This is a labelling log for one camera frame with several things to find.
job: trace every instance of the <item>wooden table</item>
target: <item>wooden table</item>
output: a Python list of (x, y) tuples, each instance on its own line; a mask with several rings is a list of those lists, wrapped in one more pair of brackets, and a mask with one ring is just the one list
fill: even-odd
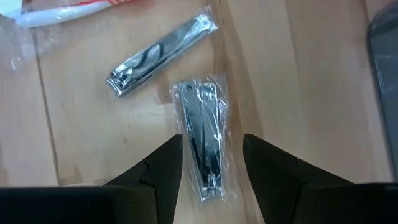
[[(236, 196), (198, 212), (183, 175), (175, 223), (263, 222), (243, 133), (353, 182), (391, 181), (365, 48), (389, 1), (145, 0), (37, 29), (25, 41), (62, 44), (0, 76), (0, 184), (105, 183), (177, 133), (170, 85), (211, 73), (228, 78)], [(117, 99), (110, 70), (207, 4), (219, 32)]]

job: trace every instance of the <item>plastic wrap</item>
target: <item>plastic wrap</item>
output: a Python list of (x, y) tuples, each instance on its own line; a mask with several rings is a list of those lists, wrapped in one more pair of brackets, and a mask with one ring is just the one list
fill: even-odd
[(179, 133), (184, 138), (184, 169), (199, 202), (236, 195), (229, 141), (228, 90), (224, 76), (186, 80), (171, 89)]
[(217, 29), (211, 8), (201, 9), (195, 17), (120, 64), (106, 82), (121, 97), (143, 85), (155, 72)]
[(117, 17), (108, 16), (88, 25), (72, 27), (65, 26), (64, 22), (89, 16), (123, 2), (130, 4), (129, 1), (135, 0), (38, 0), (28, 4), (23, 4), (21, 0), (0, 0), (0, 13), (3, 15), (0, 17), (2, 67), (16, 71), (26, 61), (54, 45), (67, 45), (71, 41), (71, 33), (79, 33), (81, 36), (77, 38), (91, 35), (110, 20), (117, 20)]

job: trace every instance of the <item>chrome metal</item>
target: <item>chrome metal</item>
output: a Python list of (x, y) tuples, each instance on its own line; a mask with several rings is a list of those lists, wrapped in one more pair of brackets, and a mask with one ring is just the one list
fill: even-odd
[(217, 30), (209, 9), (116, 67), (106, 79), (118, 97), (134, 90), (204, 36)]
[(201, 199), (221, 196), (221, 133), (216, 86), (194, 80), (180, 86), (185, 128)]

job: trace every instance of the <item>gray object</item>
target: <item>gray object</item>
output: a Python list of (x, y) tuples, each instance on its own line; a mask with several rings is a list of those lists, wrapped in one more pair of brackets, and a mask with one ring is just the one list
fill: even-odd
[(217, 28), (210, 8), (201, 10), (199, 15), (116, 67), (106, 82), (116, 96), (121, 97), (148, 81), (155, 72)]
[(180, 94), (201, 200), (220, 197), (222, 144), (216, 85), (186, 81)]
[(368, 30), (368, 50), (373, 66), (394, 178), (398, 179), (398, 2), (373, 19)]

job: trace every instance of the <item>white plastic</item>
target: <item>white plastic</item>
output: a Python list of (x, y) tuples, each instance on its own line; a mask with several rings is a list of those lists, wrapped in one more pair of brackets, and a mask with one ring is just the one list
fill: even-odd
[(47, 26), (88, 16), (111, 6), (112, 4), (107, 1), (100, 1), (82, 6), (59, 7), (28, 12), (17, 16), (15, 23), (21, 27)]

